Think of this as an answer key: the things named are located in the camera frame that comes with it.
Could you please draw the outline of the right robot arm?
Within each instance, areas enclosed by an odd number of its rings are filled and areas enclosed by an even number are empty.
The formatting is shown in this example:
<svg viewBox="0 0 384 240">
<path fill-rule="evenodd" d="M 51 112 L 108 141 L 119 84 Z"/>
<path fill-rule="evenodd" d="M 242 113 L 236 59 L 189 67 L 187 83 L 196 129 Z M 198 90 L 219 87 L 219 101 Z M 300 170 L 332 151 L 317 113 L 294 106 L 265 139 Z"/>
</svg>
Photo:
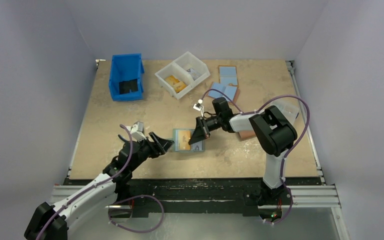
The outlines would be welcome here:
<svg viewBox="0 0 384 240">
<path fill-rule="evenodd" d="M 274 203 L 280 198 L 284 187 L 286 155 L 298 138 L 297 131 L 274 105 L 250 114 L 233 113 L 224 97 L 214 99 L 212 105 L 215 110 L 212 116 L 195 119 L 196 126 L 188 144 L 208 139 L 211 132 L 217 129 L 228 133 L 252 131 L 266 153 L 259 198 L 268 204 Z"/>
</svg>

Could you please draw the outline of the green card holder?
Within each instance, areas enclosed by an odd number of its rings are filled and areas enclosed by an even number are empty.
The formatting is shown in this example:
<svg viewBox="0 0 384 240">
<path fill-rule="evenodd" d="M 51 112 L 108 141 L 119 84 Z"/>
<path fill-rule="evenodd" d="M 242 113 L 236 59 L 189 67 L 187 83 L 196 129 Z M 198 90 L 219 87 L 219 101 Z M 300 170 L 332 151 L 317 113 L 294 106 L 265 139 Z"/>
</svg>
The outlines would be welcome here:
<svg viewBox="0 0 384 240">
<path fill-rule="evenodd" d="M 173 140 L 174 140 L 174 152 L 180 153 L 199 153 L 205 151 L 205 146 L 203 141 L 199 141 L 193 144 L 189 144 L 189 140 L 192 137 L 194 130 L 186 128 L 174 128 Z"/>
</svg>

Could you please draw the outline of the credit card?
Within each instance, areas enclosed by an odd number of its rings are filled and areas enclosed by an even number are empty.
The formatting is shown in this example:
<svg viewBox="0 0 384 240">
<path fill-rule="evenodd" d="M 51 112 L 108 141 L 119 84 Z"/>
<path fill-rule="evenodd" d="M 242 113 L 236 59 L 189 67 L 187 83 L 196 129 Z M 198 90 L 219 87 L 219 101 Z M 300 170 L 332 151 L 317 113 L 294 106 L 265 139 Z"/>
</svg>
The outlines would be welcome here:
<svg viewBox="0 0 384 240">
<path fill-rule="evenodd" d="M 196 71 L 194 68 L 189 68 L 186 70 L 192 77 L 194 81 L 196 81 L 202 74 L 198 71 Z"/>
</svg>

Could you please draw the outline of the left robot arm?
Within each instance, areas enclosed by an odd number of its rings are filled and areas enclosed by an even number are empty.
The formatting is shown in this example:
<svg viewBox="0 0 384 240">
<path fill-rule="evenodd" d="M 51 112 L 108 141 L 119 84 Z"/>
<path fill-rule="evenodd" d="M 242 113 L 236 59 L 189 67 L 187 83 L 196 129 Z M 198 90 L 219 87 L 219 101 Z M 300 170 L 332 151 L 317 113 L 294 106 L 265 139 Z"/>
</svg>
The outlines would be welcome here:
<svg viewBox="0 0 384 240">
<path fill-rule="evenodd" d="M 138 199 L 129 190 L 128 182 L 133 171 L 145 160 L 166 154 L 174 143 L 172 139 L 161 138 L 154 132 L 142 140 L 125 139 L 118 155 L 94 180 L 58 202 L 40 204 L 24 237 L 27 240 L 66 240 L 74 230 L 106 206 L 127 203 L 133 209 Z"/>
</svg>

